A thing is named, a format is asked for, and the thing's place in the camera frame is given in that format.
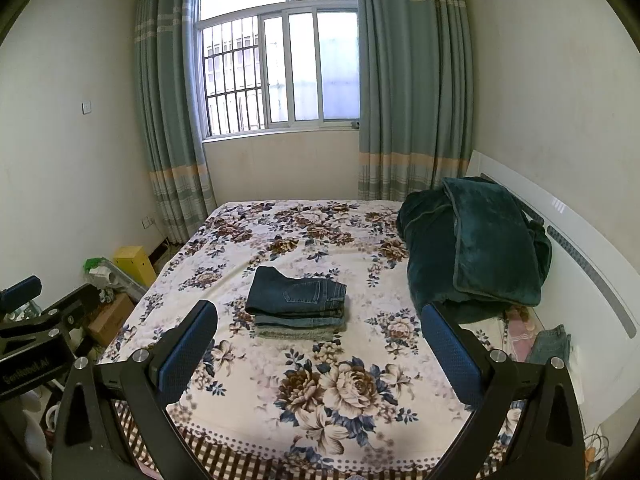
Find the window frame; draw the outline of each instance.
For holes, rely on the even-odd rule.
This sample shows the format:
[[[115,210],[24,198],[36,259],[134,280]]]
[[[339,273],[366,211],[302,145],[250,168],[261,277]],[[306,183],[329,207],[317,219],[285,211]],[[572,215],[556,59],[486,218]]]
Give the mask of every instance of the window frame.
[[[320,39],[318,34],[318,12],[355,12],[358,15],[357,0],[285,0],[282,3],[268,4],[265,6],[251,7],[249,9],[236,10],[221,16],[200,20],[200,0],[194,0],[194,59],[196,62],[196,78],[198,81],[196,88],[196,98],[199,110],[200,127],[203,132],[202,140],[223,139],[235,136],[250,136],[262,133],[280,131],[313,131],[322,129],[350,129],[360,118],[352,119],[329,119],[324,118],[324,107],[322,100],[322,75],[320,60]],[[289,16],[292,14],[311,13],[314,24],[314,44],[316,53],[316,84],[318,85],[318,118],[316,120],[297,121],[295,118],[293,77],[291,65],[291,44],[289,35]],[[258,18],[258,52],[260,60],[260,87],[262,89],[262,113],[264,114],[264,129],[249,130],[246,132],[232,132],[227,134],[213,134],[209,124],[209,113],[206,96],[206,73],[204,70],[204,42],[202,34],[205,28],[220,25],[242,18],[257,16]],[[288,121],[271,121],[271,108],[269,102],[269,85],[267,78],[266,49],[264,48],[264,20],[269,18],[282,17],[282,35],[284,39],[284,66],[287,89],[287,113]]]

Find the bedspread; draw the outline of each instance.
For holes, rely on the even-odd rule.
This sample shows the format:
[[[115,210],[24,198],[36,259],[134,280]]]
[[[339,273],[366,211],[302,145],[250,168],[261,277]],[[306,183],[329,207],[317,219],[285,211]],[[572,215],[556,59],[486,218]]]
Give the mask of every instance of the bedspread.
[[[469,412],[422,338],[407,286],[408,255],[396,234],[400,206],[221,206],[166,264],[102,361],[152,345],[198,300],[212,301],[219,316],[215,340],[167,410],[216,478],[426,475]],[[256,337],[244,305],[260,265],[345,283],[346,330],[328,341]],[[487,348],[506,349],[503,321],[467,328]],[[122,405],[120,413],[129,436],[135,434]],[[516,420],[517,413],[505,421],[493,459]],[[135,451],[151,464],[141,443]]]

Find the metal screw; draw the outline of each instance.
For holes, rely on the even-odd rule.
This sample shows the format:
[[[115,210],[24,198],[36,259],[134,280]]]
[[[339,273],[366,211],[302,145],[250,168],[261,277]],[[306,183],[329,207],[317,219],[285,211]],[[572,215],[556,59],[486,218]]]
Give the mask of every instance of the metal screw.
[[[491,350],[489,357],[492,361],[496,363],[503,363],[507,360],[507,354],[505,354],[502,350]]]
[[[78,359],[76,359],[76,362],[74,363],[74,367],[77,368],[78,370],[82,370],[88,364],[89,364],[89,359],[87,359],[86,357],[79,357]]]
[[[552,357],[551,365],[556,370],[562,370],[562,368],[564,368],[564,361],[562,361],[562,359],[559,357]]]
[[[140,350],[136,350],[135,352],[133,352],[132,357],[135,362],[143,363],[149,357],[149,352],[148,350],[141,348]]]

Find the dark teal blanket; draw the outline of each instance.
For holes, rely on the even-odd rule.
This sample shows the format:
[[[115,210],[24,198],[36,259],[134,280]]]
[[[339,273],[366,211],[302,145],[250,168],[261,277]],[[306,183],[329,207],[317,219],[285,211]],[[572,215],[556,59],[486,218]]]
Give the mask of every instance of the dark teal blanket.
[[[398,233],[409,251],[408,281],[418,313],[440,301],[458,323],[536,306],[551,264],[544,228],[511,193],[480,178],[444,178],[407,196]]]

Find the headboard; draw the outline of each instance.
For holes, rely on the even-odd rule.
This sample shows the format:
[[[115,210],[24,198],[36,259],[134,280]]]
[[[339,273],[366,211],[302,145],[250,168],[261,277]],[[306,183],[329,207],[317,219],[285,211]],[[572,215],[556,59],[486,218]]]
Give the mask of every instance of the headboard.
[[[640,275],[584,218],[516,171],[474,151],[467,175],[502,184],[544,222],[553,259],[535,313],[572,336],[580,412],[593,433],[640,389]]]

